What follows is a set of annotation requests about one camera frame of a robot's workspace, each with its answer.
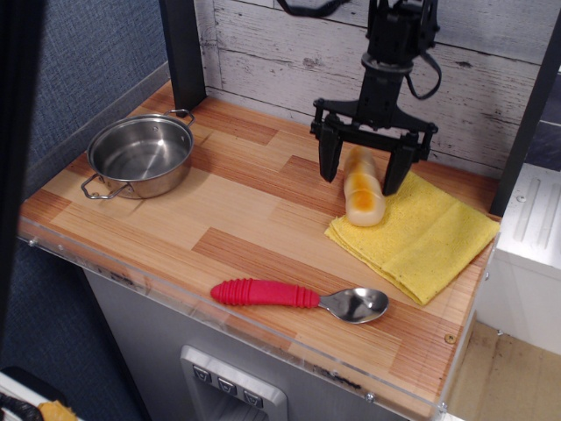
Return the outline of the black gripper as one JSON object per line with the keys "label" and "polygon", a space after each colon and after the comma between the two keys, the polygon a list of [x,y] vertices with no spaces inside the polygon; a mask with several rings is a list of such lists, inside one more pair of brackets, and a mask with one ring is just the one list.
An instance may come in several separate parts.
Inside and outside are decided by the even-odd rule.
{"label": "black gripper", "polygon": [[410,77],[412,60],[390,64],[365,53],[361,64],[365,74],[357,100],[314,101],[316,114],[310,132],[318,140],[320,175],[326,182],[334,180],[345,142],[380,149],[390,153],[382,192],[393,195],[412,164],[428,158],[430,142],[438,131],[435,124],[400,109],[401,86],[406,82],[420,100],[434,95],[438,87],[424,96],[415,92]]}

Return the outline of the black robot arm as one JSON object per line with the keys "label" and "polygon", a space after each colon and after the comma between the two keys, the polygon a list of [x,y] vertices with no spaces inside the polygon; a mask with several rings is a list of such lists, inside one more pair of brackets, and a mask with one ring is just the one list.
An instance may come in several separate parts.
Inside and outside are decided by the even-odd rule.
{"label": "black robot arm", "polygon": [[438,128],[402,111],[398,98],[403,83],[412,82],[414,60],[422,58],[435,71],[429,55],[439,31],[435,1],[372,1],[369,6],[367,51],[359,98],[355,101],[315,100],[311,131],[318,140],[320,174],[332,182],[342,146],[350,142],[390,154],[383,194],[398,191],[411,166],[427,160]]}

